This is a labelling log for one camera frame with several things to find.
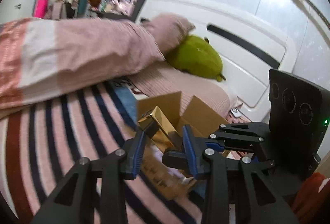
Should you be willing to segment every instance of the cardboard box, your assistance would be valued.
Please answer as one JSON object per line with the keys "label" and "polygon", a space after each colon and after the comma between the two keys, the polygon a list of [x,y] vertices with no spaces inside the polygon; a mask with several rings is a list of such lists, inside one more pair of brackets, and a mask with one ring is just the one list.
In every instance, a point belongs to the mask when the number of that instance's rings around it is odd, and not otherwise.
{"label": "cardboard box", "polygon": [[[146,113],[150,113],[158,106],[181,137],[182,127],[185,124],[191,126],[195,136],[208,137],[219,128],[220,124],[228,123],[195,96],[183,115],[180,116],[180,101],[181,92],[138,100],[137,119],[142,118]],[[156,189],[168,200],[186,195],[195,183],[195,180],[192,180],[188,184],[183,184],[178,177],[171,175],[168,168],[153,156],[153,151],[148,146],[143,155],[141,170]]]}

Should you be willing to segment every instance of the white headboard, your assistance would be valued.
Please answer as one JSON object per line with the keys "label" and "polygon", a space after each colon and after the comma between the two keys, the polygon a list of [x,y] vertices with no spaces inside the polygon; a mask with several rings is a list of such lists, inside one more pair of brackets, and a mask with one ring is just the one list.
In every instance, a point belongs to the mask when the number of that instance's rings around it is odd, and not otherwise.
{"label": "white headboard", "polygon": [[293,70],[293,40],[247,12],[209,0],[146,0],[136,22],[162,12],[186,17],[196,26],[192,34],[209,39],[222,58],[226,83],[243,102],[240,111],[262,121],[270,110],[268,71]]}

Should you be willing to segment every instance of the red fabric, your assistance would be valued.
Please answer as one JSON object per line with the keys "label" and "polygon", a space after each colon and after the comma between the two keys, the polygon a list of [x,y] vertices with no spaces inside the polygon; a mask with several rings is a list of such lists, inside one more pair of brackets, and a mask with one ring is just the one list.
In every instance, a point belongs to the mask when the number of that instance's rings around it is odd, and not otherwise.
{"label": "red fabric", "polygon": [[318,192],[326,177],[314,173],[301,186],[291,208],[301,224],[310,223],[330,193],[330,181]]}

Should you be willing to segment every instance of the green pillow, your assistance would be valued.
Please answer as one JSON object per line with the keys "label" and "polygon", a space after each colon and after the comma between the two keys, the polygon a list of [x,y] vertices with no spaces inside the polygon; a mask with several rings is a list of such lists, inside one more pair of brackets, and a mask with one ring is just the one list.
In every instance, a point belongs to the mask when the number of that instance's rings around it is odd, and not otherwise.
{"label": "green pillow", "polygon": [[190,35],[166,56],[174,68],[208,79],[222,81],[222,61],[219,54],[205,40]]}

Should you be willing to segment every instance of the striped blanket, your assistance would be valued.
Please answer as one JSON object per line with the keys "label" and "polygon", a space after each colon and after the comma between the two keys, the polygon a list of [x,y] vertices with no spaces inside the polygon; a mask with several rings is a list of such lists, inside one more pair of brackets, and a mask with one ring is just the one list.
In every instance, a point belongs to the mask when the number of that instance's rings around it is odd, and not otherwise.
{"label": "striped blanket", "polygon": [[[82,156],[104,157],[134,135],[134,106],[128,88],[106,81],[0,121],[0,142],[6,146],[0,190],[21,223],[30,222],[75,161]],[[129,223],[193,224],[201,220],[204,200],[196,192],[167,201],[142,173],[125,182],[125,197]],[[97,210],[96,206],[95,223],[100,222]]]}

